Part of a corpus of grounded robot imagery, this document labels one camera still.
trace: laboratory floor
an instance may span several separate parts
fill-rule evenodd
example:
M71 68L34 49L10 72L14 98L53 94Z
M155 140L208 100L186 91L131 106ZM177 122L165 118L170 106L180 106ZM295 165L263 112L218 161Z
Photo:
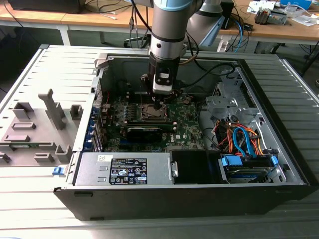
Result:
M0 88L5 91L11 88L23 71L25 65L36 52L38 42L41 44L62 45L62 39L58 30L16 28L15 31L16 38L7 36L0 41ZM101 44L98 32L69 31L69 36L72 45L109 47L123 47L124 40L129 37L127 33L107 32L104 33L107 44ZM210 50L215 51L217 45L218 42L213 44ZM259 48L270 50L272 45L271 43L261 43ZM280 47L277 50L277 54L280 58L287 59L297 71L301 70L305 62L304 55L306 55L306 53L298 45L286 44L286 46ZM319 88L315 85L316 79L319 78L318 68L319 61L315 61L304 75L304 80L316 94L319 94ZM4 97L5 92L0 90L0 101Z

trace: electronic device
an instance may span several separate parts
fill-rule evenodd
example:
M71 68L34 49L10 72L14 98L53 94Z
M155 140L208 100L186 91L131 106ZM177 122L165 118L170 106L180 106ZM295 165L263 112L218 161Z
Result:
M265 24L279 24L285 25L287 21L287 15L280 10L270 10L267 8L260 8L255 15L255 23Z
M231 12L234 8L234 2L232 0L222 0L220 2L221 8L223 9L223 16L225 20L221 26L221 29L228 29L231 26L231 21L229 20Z
M309 9L312 1L311 0L280 0L280 4L281 5L288 5L288 3L290 2L291 5L298 5L306 10Z
M179 37L185 37L188 21L189 29L209 29L204 42L214 39L223 21L218 1L144 2L155 8L151 56L106 48L95 51L95 60L92 54L72 57L72 67L78 61L91 66L56 75L53 68L35 67L15 85L27 89L19 87L18 98L1 104L8 114L2 118L0 162L58 166L52 174L66 178L53 192L80 220L264 214L317 190L301 152L304 145L317 150L317 136L300 142L300 132L291 129L300 129L295 112L313 113L319 100L291 67L278 60L272 62L278 70L269 70L259 56L203 53L197 60L210 69L203 72L191 62L194 56L177 54ZM42 46L44 53L48 47ZM75 96L55 94L47 85L36 96L23 94L42 80L42 71L52 72L58 91L66 85L85 90L76 99L82 104L65 104ZM282 83L274 86L274 76ZM291 84L288 95L279 91ZM311 115L316 119L317 112Z
M85 0L8 0L14 10L61 11L80 13Z
M244 60L234 55L226 61L235 71L221 66L224 76L204 78L199 86L210 94L187 88L156 110L137 77L147 60L130 55L108 52L91 86L86 107L92 107L82 114L67 181L54 189L77 218L263 214L316 190L317 180ZM200 61L209 68L221 59ZM202 75L195 65L187 69L178 79Z

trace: metal workbench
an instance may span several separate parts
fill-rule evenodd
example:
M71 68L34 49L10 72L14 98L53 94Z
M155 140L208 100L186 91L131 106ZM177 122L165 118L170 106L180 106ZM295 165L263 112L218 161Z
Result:
M0 136L12 104L26 93L52 88L63 108L84 105L98 52L121 48L49 46L39 49L0 104ZM125 49L143 55L145 50ZM231 58L234 53L201 52ZM245 59L314 174L319 177L319 100L291 66L276 55L236 54ZM42 104L37 97L31 104ZM53 167L0 168L0 237L28 238L319 238L319 192L263 216L82 222L52 193L63 177Z

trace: blue latch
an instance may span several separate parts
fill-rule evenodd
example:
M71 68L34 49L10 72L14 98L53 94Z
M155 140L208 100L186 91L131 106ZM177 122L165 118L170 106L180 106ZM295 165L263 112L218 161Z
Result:
M276 166L277 164L279 164L278 159L276 156L271 156L271 160L273 162L273 164Z
M235 155L225 155L221 159L223 166L243 166L243 162L241 161L241 158L239 156Z
M52 175L53 175L53 176L61 176L61 175L64 175L63 171L64 171L64 168L62 168L62 167L55 167L54 170L53 170L53 172L52 172Z

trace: wooden desk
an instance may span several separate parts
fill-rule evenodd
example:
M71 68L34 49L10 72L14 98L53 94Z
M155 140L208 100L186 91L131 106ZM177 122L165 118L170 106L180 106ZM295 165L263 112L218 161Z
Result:
M297 41L297 40L305 40L305 41L318 41L319 40L319 25L313 26L304 26L300 23L297 23L290 18L288 19L286 25L259 25L255 23L255 14L247 13L247 4L249 4L249 0L236 0L237 10L239 15L245 19L246 23L254 25L253 32L251 34L252 38L273 38L271 42L281 42L282 43L289 43L290 40ZM319 6L315 6L312 4L309 11L318 11ZM232 27L229 30L221 30L220 33L222 34L238 34L238 30L236 27Z
M116 2L115 0L99 0L99 5ZM253 32L250 41L266 41L266 42L282 42L294 44L311 44L314 45L319 40L319 26L314 25L306 27L302 24L288 20L287 25L258 25L255 24L254 14L246 14L247 4L249 0L236 0L237 9L240 16L245 22L253 24ZM107 10L112 10L121 6L128 5L121 2L118 5L110 6ZM85 30L99 32L129 32L129 20L131 18L131 7L117 10L115 16L117 20L110 19L99 13L92 13L84 10L81 14L65 14L58 12L44 11L15 11L10 4L6 4L8 10L16 17L18 21L25 27L53 28L60 30L63 43L70 45L68 31L69 30ZM146 8L139 6L142 16L146 19ZM312 10L318 10L318 6L312 6ZM153 10L149 9L149 25L152 26ZM0 25L19 26L12 16L0 4ZM145 26L138 19L138 28L145 29ZM238 30L235 26L228 30L220 30L219 38L224 41L235 38Z

